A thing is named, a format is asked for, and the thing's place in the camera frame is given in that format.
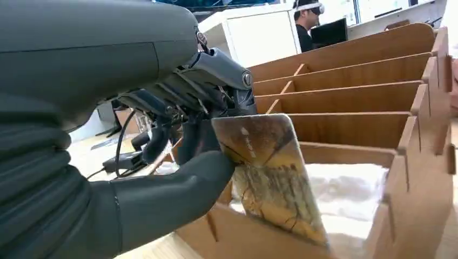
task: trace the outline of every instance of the card with tree image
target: card with tree image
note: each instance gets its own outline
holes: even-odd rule
[[[251,115],[212,125],[221,150],[237,163],[233,182],[246,212],[327,248],[291,119]]]

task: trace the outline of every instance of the dark gray robotic hand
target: dark gray robotic hand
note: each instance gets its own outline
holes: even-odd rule
[[[0,68],[0,258],[113,258],[199,218],[234,170],[205,152],[218,149],[209,119],[255,113],[250,72],[209,50],[173,5],[2,0]],[[129,97],[139,89],[165,109]],[[68,164],[67,132],[119,97],[164,135],[179,111],[178,172],[88,182]]]

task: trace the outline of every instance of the window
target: window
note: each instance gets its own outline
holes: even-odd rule
[[[408,8],[408,0],[358,0],[361,22],[369,22],[375,19],[375,16],[398,8]]]
[[[347,25],[356,24],[355,6],[353,0],[320,0],[325,6],[325,13],[320,15],[320,24],[326,24],[338,19],[347,18]]]

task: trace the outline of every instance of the person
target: person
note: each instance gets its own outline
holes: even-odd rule
[[[293,9],[296,10],[294,20],[296,22],[301,51],[312,50],[312,37],[310,37],[308,31],[318,25],[319,16],[324,12],[324,6],[317,0],[296,0]]]
[[[453,88],[451,92],[452,111],[458,117],[458,1],[447,0],[441,27],[448,28],[448,53],[452,58]]]

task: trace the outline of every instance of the cardboard organizer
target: cardboard organizer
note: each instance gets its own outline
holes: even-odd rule
[[[291,117],[306,163],[389,168],[369,256],[434,258],[455,173],[447,29],[411,24],[250,70],[258,112]],[[203,258],[340,258],[232,211],[229,200],[177,230]]]

